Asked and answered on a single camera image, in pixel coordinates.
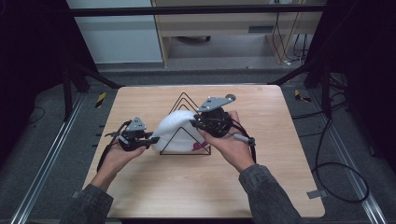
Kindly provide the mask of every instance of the dark background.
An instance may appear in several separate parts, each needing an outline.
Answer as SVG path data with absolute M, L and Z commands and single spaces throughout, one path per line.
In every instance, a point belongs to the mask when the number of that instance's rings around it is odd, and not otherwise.
M 38 10 L 69 9 L 64 0 L 5 0 L 0 15 L 2 124 L 0 167 L 35 108 L 35 97 L 63 82 L 65 54 L 96 71 L 74 18 L 48 17 Z M 69 52 L 62 52 L 61 44 Z M 71 76 L 81 76 L 72 72 Z
M 334 8 L 323 13 L 307 60 L 324 52 L 331 72 L 346 75 L 346 96 L 356 120 L 374 154 L 388 159 L 396 172 L 395 3 L 335 0 L 328 4 Z

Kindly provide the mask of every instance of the person's left hand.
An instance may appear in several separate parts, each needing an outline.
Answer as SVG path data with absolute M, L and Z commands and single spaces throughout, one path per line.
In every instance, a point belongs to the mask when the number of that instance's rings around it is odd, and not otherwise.
M 99 172 L 93 178 L 91 184 L 106 192 L 117 173 L 129 161 L 142 155 L 145 150 L 146 147 L 139 147 L 134 151 L 125 151 L 120 144 L 115 144 L 108 151 Z

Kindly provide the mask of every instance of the gray sleeve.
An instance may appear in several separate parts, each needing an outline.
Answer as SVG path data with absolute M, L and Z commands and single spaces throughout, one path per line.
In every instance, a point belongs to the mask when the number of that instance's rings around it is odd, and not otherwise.
M 105 223 L 111 204 L 110 195 L 90 184 L 67 207 L 60 223 Z
M 255 223 L 304 223 L 285 190 L 265 166 L 250 166 L 241 173 L 239 182 L 247 193 Z

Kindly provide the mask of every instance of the aluminum rail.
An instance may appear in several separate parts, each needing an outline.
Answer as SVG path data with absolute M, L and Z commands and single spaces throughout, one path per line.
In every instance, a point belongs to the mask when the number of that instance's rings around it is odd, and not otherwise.
M 69 10 L 48 10 L 40 13 L 52 16 L 104 17 L 104 16 L 144 16 L 176 14 L 221 14 L 221 13 L 266 13 L 266 12 L 315 12 L 330 9 L 326 4 L 300 5 L 236 5 L 197 7 L 113 7 L 113 8 L 72 8 Z
M 49 153 L 47 154 L 46 159 L 44 159 L 40 169 L 35 176 L 35 180 L 30 186 L 29 190 L 25 194 L 20 206 L 17 211 L 14 213 L 14 216 L 11 218 L 11 224 L 22 224 L 25 223 L 27 218 L 32 211 L 33 206 L 35 205 L 35 201 L 37 200 L 38 195 L 44 187 L 44 184 L 47 180 L 47 177 L 50 174 L 53 164 L 58 157 L 59 152 L 61 151 L 62 145 L 64 144 L 64 140 L 66 139 L 74 121 L 76 120 L 78 111 L 81 108 L 81 103 L 84 99 L 85 94 L 79 93 L 78 98 L 74 104 L 74 110 L 71 114 L 69 120 L 65 121 L 61 127 L 61 130 L 58 132 L 51 148 L 49 149 Z
M 319 103 L 319 96 L 315 91 L 308 90 L 310 95 L 312 96 L 313 101 L 315 102 L 317 108 L 320 110 L 320 103 Z M 326 116 L 321 114 L 323 118 L 323 122 L 326 123 Z M 332 141 L 334 142 L 335 145 L 335 151 L 337 152 L 338 158 L 340 161 L 359 171 L 357 165 L 355 162 L 352 160 L 352 157 L 349 155 L 347 152 L 347 147 L 344 145 L 344 142 L 342 140 L 342 137 L 340 134 L 337 132 L 336 128 L 332 125 L 329 129 L 330 136 L 332 138 Z M 362 198 L 364 196 L 364 192 L 366 191 L 366 187 L 364 185 L 364 182 L 356 177 L 351 171 L 346 171 L 346 174 L 349 178 L 349 181 L 351 185 L 353 186 L 356 194 Z M 381 208 L 379 207 L 378 203 L 376 202 L 376 199 L 373 195 L 372 192 L 370 192 L 369 197 L 367 200 L 361 203 L 363 206 L 363 209 L 365 210 L 367 217 L 370 219 L 370 221 L 374 224 L 386 224 L 387 219 L 385 218 L 384 214 L 381 211 Z

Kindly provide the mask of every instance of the metal bracket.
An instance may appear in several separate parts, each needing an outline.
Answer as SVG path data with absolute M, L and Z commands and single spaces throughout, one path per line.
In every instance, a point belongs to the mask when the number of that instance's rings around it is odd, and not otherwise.
M 146 129 L 147 129 L 147 126 L 143 123 L 143 121 L 139 117 L 136 117 L 128 125 L 128 127 L 126 128 L 126 131 L 133 132 L 133 131 L 143 131 Z
M 233 95 L 227 95 L 225 98 L 209 96 L 207 97 L 207 100 L 200 107 L 197 108 L 197 111 L 209 112 L 219 107 L 222 107 L 223 105 L 227 105 L 233 101 L 235 101 L 235 96 Z
M 78 198 L 79 193 L 80 191 L 73 190 L 72 194 L 70 195 L 70 198 Z
M 325 198 L 329 196 L 329 193 L 326 190 L 312 190 L 306 193 L 308 195 L 309 199 L 314 199 L 314 198 Z

